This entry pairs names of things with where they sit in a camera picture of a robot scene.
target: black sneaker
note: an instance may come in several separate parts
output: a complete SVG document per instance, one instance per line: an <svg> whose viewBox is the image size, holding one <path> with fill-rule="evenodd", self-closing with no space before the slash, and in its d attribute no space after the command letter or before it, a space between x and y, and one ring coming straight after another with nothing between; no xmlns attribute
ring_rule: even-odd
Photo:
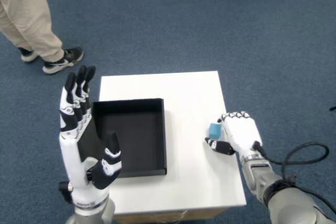
<svg viewBox="0 0 336 224"><path fill-rule="evenodd" d="M21 51L21 60L24 62L32 62L38 57L34 51L28 51L22 47L18 47L18 49Z"/></svg>
<svg viewBox="0 0 336 224"><path fill-rule="evenodd" d="M42 68L44 73L56 73L64 68L72 67L84 56L84 51L80 47L70 48L64 50L64 56L62 59L56 62L45 61Z"/></svg>

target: black box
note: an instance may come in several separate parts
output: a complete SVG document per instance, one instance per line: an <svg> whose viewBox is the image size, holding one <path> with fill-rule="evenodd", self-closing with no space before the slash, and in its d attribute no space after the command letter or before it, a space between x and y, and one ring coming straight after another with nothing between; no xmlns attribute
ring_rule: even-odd
<svg viewBox="0 0 336 224"><path fill-rule="evenodd" d="M101 139L117 133L119 177L167 174L163 99L94 102L92 115Z"/></svg>

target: person's leg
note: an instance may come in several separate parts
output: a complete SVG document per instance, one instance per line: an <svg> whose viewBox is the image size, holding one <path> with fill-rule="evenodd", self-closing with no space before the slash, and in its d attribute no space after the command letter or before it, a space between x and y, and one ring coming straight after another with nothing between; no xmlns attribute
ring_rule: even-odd
<svg viewBox="0 0 336 224"><path fill-rule="evenodd" d="M13 23L9 20L7 13L5 12L2 3L0 2L0 32L7 39L9 39L14 46L20 49L22 55L21 59L25 62L31 62L35 60L38 56L37 53L33 52L30 44L25 40L21 33L16 29Z"/></svg>
<svg viewBox="0 0 336 224"><path fill-rule="evenodd" d="M46 61L60 60L62 42L51 31L51 18L46 0L1 0L13 25L32 49Z"/></svg>

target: white table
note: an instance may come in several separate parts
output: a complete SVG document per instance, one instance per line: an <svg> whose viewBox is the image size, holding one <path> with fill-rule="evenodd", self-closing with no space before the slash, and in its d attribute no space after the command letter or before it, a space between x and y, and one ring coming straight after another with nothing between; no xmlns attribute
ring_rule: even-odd
<svg viewBox="0 0 336 224"><path fill-rule="evenodd" d="M167 175L119 178L110 189L116 215L213 209L246 204L235 155L204 141L225 113L218 72L103 76L100 101L163 98Z"/></svg>

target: small blue block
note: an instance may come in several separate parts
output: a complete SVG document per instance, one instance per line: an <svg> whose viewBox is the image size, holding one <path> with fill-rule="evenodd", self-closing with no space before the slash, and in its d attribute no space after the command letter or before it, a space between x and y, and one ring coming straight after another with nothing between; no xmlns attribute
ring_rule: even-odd
<svg viewBox="0 0 336 224"><path fill-rule="evenodd" d="M219 139L221 137L221 125L212 123L209 128L209 138Z"/></svg>

